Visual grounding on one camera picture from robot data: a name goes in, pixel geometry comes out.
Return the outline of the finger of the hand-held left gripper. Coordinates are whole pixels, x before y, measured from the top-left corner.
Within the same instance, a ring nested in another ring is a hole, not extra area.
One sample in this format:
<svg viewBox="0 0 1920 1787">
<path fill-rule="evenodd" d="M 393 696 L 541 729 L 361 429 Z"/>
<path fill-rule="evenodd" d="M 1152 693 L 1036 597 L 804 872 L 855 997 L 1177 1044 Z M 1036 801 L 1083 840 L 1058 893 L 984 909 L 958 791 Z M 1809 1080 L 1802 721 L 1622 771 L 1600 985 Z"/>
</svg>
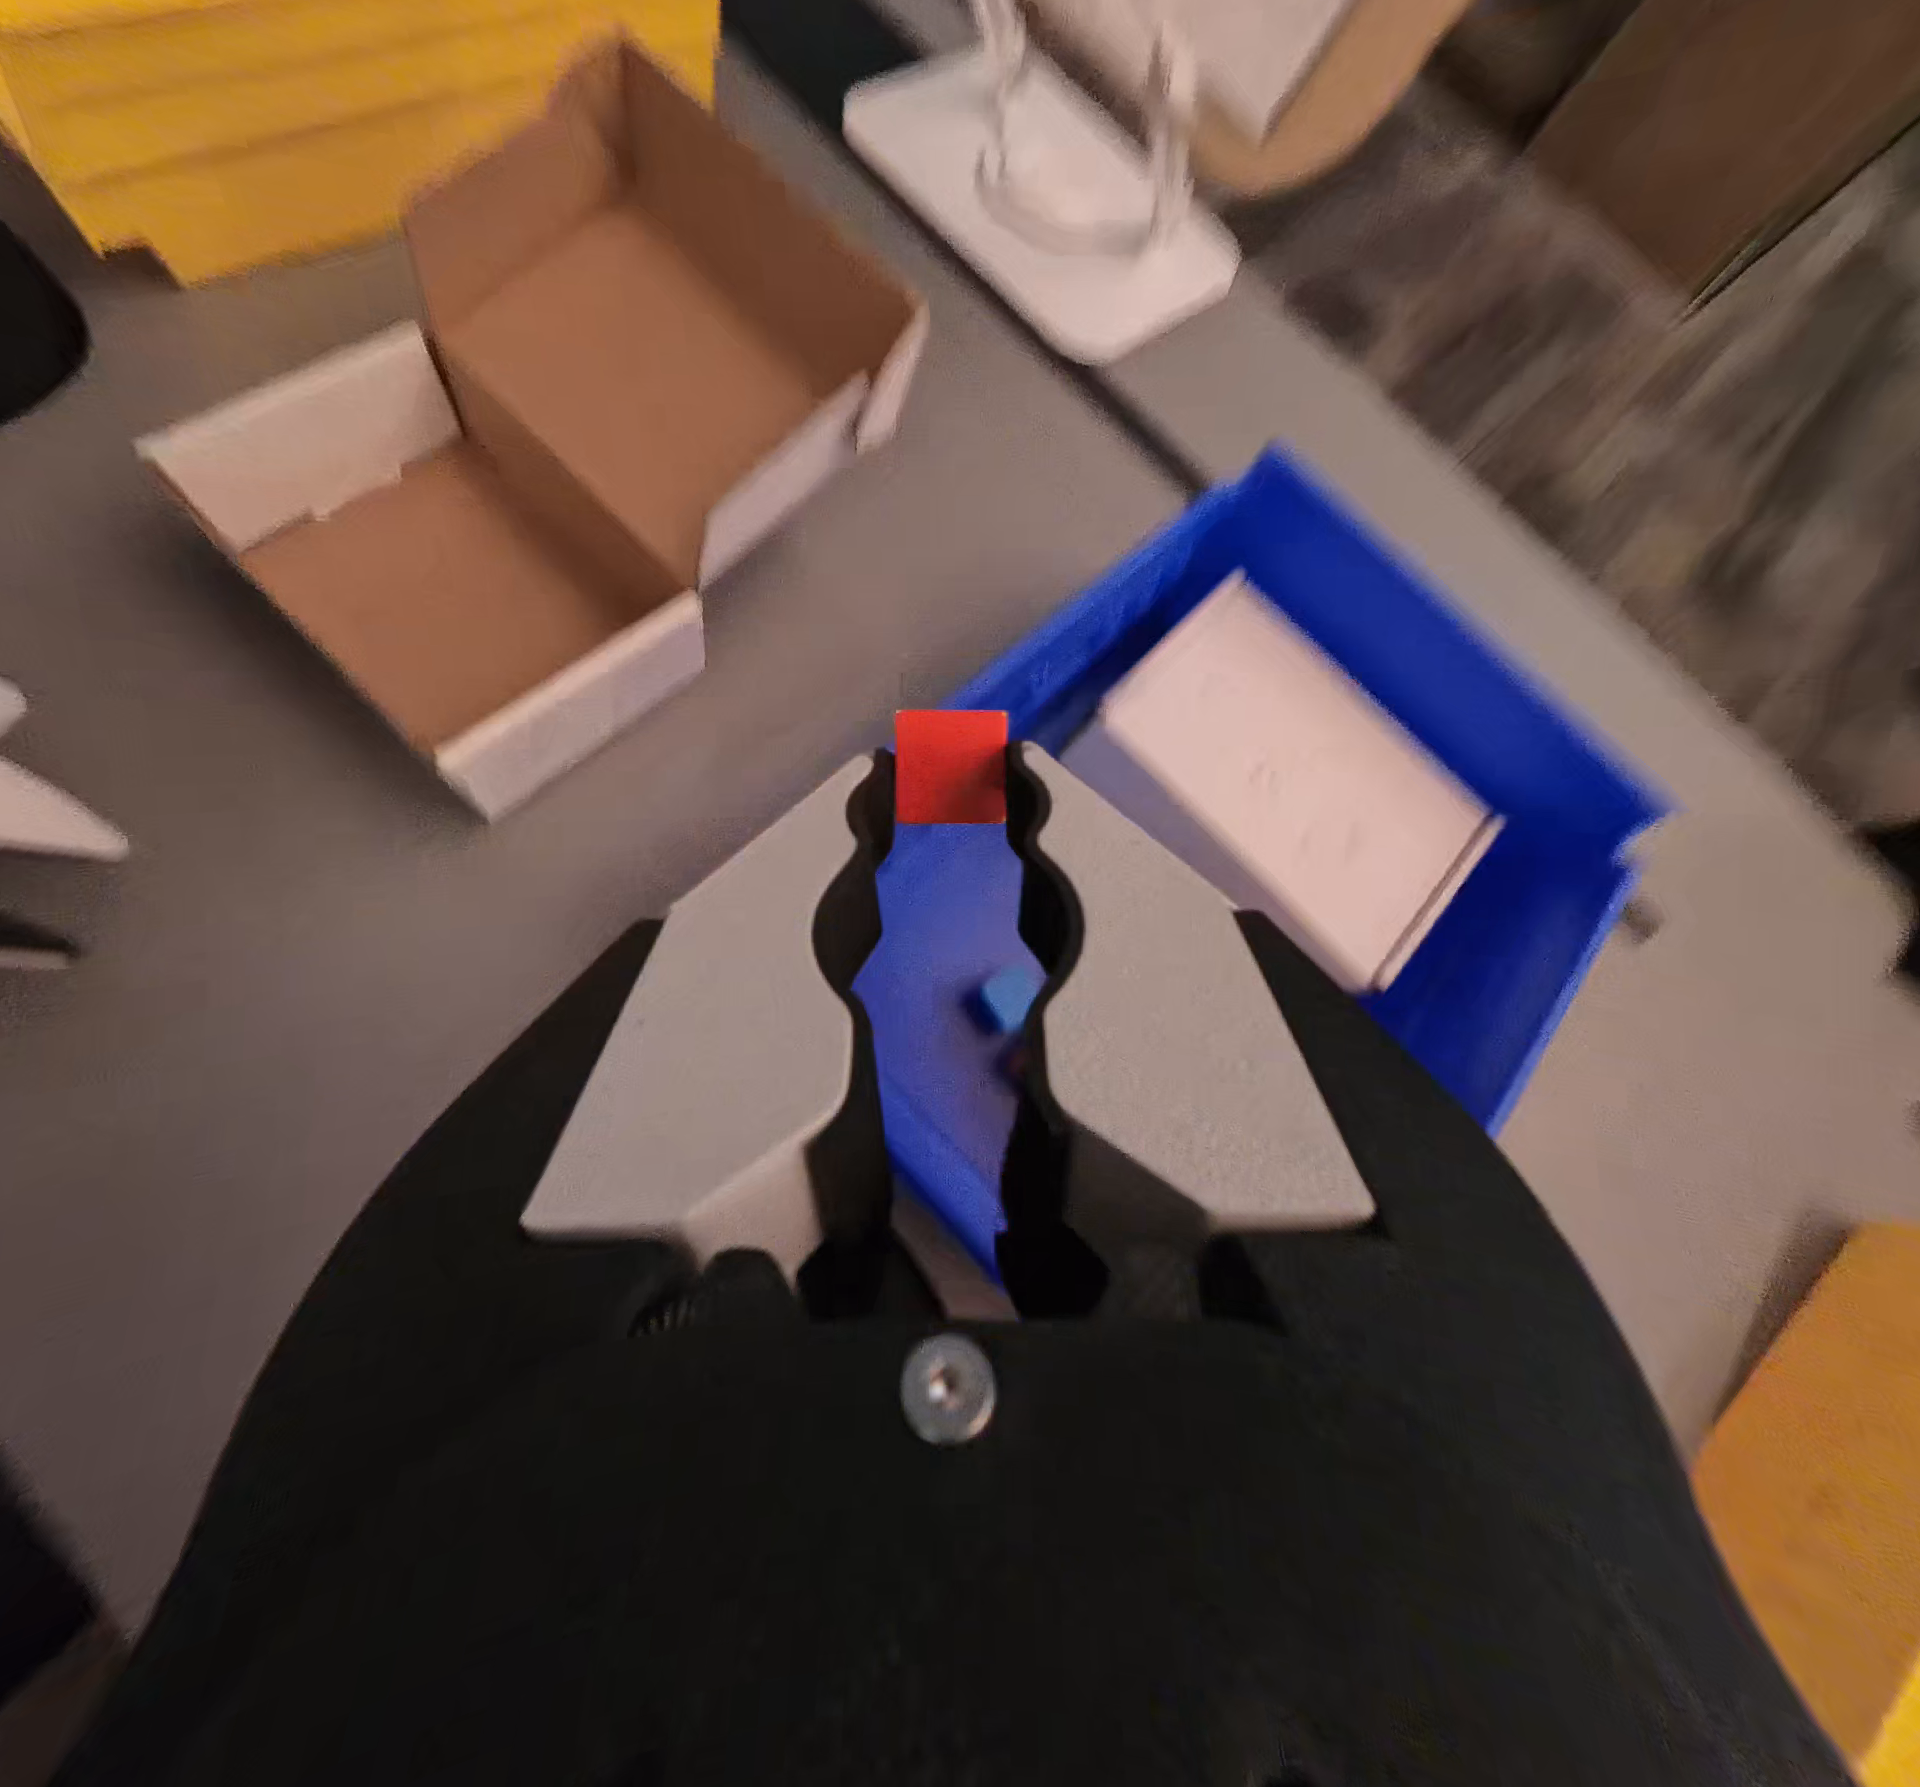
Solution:
<svg viewBox="0 0 1920 1787">
<path fill-rule="evenodd" d="M 121 863 L 131 840 L 79 797 L 4 757 L 4 856 Z"/>
</svg>

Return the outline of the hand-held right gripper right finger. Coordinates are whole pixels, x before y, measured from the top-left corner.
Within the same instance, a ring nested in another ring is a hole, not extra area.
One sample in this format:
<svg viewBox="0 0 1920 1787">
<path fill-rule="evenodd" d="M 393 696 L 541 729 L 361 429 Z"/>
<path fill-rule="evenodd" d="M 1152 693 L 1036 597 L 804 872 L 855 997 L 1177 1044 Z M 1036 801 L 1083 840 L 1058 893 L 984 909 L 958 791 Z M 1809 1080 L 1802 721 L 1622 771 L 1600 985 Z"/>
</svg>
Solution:
<svg viewBox="0 0 1920 1787">
<path fill-rule="evenodd" d="M 1006 755 L 1019 936 L 1042 965 L 1000 1262 L 1338 1231 L 1376 1201 L 1240 913 L 1033 742 Z"/>
</svg>

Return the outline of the yellow plastic bin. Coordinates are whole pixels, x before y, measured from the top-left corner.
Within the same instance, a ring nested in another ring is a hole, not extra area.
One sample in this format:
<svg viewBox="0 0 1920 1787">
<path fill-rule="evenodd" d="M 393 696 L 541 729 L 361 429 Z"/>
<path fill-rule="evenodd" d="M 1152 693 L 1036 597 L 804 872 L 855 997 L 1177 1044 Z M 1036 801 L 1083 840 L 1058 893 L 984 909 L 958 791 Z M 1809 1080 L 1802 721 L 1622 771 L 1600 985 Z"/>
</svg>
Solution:
<svg viewBox="0 0 1920 1787">
<path fill-rule="evenodd" d="M 1917 1782 L 1917 1226 L 1865 1223 L 1692 1466 L 1731 1578 L 1859 1785 Z"/>
<path fill-rule="evenodd" d="M 719 0 L 4 0 L 4 141 L 180 286 L 394 229 L 610 36 L 711 98 Z"/>
</svg>

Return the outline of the brown wooden board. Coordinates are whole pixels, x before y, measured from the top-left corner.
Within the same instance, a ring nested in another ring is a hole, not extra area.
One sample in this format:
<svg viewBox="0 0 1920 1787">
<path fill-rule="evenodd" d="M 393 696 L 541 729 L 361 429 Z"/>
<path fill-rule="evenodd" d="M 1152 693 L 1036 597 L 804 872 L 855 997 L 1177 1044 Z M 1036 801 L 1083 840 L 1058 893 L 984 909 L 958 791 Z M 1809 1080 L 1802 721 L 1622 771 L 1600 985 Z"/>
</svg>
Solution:
<svg viewBox="0 0 1920 1787">
<path fill-rule="evenodd" d="M 1917 125 L 1917 0 L 1642 0 L 1537 174 L 1704 305 Z"/>
</svg>

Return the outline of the blue plastic bin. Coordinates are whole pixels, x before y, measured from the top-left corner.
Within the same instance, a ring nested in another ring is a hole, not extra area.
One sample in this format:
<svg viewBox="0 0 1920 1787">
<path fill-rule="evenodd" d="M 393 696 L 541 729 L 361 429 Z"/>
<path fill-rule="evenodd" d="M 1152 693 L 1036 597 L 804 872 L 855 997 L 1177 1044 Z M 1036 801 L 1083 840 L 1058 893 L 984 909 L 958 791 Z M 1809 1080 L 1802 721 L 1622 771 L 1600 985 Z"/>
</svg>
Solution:
<svg viewBox="0 0 1920 1787">
<path fill-rule="evenodd" d="M 1499 1134 L 1638 880 L 1636 840 L 1674 803 L 1558 705 L 1407 554 L 1283 449 L 1200 495 L 947 696 L 1062 751 L 1127 672 L 1240 574 L 1502 817 L 1462 898 L 1407 971 L 1364 1000 L 1376 1024 Z M 988 1272 L 1019 1093 L 1011 1033 L 968 997 L 1019 942 L 1023 866 L 993 826 L 908 826 L 879 870 L 869 1011 L 885 1139 L 908 1193 Z"/>
</svg>

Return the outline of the small white cardboard box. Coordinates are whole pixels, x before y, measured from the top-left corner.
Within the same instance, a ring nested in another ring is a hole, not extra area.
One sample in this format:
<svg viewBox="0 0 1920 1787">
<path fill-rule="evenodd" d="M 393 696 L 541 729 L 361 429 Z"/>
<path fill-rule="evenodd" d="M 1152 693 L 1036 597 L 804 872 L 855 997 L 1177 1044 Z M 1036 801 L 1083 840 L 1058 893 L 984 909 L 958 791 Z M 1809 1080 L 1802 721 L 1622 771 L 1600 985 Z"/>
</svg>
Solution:
<svg viewBox="0 0 1920 1787">
<path fill-rule="evenodd" d="M 1507 826 L 1245 574 L 1102 693 L 1062 762 L 1357 997 L 1400 982 Z"/>
</svg>

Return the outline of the red wooden cube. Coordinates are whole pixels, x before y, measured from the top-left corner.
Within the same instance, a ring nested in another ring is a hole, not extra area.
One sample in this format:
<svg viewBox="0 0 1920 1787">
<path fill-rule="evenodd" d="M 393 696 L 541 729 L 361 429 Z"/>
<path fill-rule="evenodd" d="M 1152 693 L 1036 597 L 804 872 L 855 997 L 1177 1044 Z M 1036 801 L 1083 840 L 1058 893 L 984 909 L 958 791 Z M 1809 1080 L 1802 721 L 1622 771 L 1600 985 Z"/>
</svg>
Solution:
<svg viewBox="0 0 1920 1787">
<path fill-rule="evenodd" d="M 895 823 L 1006 826 L 1006 711 L 895 713 Z"/>
</svg>

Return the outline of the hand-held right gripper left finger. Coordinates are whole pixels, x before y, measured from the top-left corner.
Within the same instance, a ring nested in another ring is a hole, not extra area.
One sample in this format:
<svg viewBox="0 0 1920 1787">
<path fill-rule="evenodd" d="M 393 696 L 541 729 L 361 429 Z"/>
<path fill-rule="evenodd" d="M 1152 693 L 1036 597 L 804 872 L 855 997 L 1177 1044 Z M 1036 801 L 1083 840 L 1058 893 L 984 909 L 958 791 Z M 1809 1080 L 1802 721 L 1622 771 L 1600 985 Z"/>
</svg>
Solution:
<svg viewBox="0 0 1920 1787">
<path fill-rule="evenodd" d="M 685 893 L 522 1210 L 541 1244 L 863 1264 L 893 1220 L 875 1033 L 895 757 L 852 757 Z"/>
</svg>

